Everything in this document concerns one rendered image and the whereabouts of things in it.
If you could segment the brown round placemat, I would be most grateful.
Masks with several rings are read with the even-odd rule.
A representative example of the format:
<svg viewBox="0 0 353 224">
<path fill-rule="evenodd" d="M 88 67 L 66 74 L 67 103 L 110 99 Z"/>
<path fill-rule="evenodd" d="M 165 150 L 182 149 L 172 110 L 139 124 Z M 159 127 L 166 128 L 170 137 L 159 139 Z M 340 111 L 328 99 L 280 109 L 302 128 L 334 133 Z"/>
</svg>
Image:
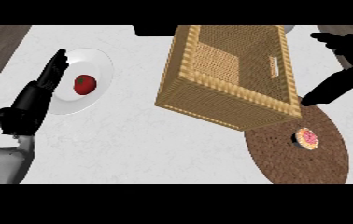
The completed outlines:
<svg viewBox="0 0 353 224">
<path fill-rule="evenodd" d="M 320 138 L 320 147 L 296 146 L 295 134 L 308 128 Z M 324 111 L 302 107 L 302 119 L 244 132 L 252 158 L 275 184 L 345 184 L 349 153 L 340 130 Z"/>
</svg>

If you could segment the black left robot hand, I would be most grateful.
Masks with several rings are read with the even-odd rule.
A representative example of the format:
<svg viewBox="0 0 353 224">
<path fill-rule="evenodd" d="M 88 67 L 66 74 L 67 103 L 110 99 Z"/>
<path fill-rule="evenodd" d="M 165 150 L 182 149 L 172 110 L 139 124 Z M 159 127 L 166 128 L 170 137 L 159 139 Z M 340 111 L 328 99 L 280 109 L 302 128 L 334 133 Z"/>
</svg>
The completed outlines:
<svg viewBox="0 0 353 224">
<path fill-rule="evenodd" d="M 67 50 L 52 56 L 38 80 L 20 92 L 11 107 L 0 108 L 0 130 L 8 135 L 33 136 L 45 121 L 52 94 L 69 69 Z"/>
</svg>

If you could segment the red tomato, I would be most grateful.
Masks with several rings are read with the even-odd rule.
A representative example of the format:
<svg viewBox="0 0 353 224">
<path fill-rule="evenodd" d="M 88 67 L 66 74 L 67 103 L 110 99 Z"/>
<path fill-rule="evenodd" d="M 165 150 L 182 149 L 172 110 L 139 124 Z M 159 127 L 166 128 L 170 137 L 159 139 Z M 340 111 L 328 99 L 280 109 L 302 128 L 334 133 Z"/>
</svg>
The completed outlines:
<svg viewBox="0 0 353 224">
<path fill-rule="evenodd" d="M 88 95 L 97 89 L 97 80 L 89 75 L 80 75 L 74 80 L 74 92 L 79 95 Z"/>
</svg>

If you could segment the pink frosted cupcake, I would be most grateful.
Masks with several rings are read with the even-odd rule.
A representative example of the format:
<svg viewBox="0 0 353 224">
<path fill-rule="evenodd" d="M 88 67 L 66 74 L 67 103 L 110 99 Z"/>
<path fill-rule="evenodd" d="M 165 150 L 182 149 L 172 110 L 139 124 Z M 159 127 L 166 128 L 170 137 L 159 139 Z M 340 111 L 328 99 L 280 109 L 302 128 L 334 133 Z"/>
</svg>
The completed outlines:
<svg viewBox="0 0 353 224">
<path fill-rule="evenodd" d="M 315 132 L 306 127 L 297 129 L 293 134 L 295 145 L 306 150 L 315 150 L 320 147 L 320 138 Z"/>
</svg>

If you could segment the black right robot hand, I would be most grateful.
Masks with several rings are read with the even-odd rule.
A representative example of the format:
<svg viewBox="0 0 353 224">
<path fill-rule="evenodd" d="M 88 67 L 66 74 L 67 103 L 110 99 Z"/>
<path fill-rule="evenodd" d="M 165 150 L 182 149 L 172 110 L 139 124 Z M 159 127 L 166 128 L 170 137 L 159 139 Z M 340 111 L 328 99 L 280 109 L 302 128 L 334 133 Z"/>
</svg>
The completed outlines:
<svg viewBox="0 0 353 224">
<path fill-rule="evenodd" d="M 311 36 L 326 43 L 336 55 L 345 56 L 352 67 L 334 73 L 303 96 L 303 106 L 330 104 L 353 89 L 353 34 L 312 33 Z"/>
</svg>

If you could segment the black appliance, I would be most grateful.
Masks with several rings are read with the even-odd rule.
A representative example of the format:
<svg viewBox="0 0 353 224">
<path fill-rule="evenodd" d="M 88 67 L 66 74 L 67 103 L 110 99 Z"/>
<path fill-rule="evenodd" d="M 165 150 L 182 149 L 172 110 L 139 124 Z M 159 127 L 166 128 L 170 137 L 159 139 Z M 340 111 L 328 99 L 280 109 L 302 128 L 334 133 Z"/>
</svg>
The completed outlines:
<svg viewBox="0 0 353 224">
<path fill-rule="evenodd" d="M 178 30 L 176 25 L 136 25 L 138 36 L 173 36 Z"/>
</svg>

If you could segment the white plate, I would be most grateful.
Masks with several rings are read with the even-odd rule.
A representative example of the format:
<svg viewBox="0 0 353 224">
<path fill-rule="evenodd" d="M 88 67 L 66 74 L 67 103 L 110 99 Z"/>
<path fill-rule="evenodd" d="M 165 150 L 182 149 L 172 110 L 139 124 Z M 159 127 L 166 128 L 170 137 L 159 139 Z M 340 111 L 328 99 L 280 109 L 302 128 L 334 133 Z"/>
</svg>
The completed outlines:
<svg viewBox="0 0 353 224">
<path fill-rule="evenodd" d="M 114 79 L 114 62 L 100 49 L 76 49 L 67 53 L 70 67 L 64 73 L 60 85 L 52 95 L 49 113 L 69 115 L 94 105 Z M 88 95 L 74 91 L 74 80 L 80 75 L 89 75 L 97 80 L 97 88 Z"/>
</svg>

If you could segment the wicker basket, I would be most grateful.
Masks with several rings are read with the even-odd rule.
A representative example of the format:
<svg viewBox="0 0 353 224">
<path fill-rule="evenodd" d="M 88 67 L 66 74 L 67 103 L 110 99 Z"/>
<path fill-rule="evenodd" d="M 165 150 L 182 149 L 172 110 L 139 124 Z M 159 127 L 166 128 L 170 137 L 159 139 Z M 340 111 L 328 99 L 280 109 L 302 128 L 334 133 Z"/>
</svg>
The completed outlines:
<svg viewBox="0 0 353 224">
<path fill-rule="evenodd" d="M 302 118 L 281 25 L 181 25 L 156 105 L 247 131 Z"/>
</svg>

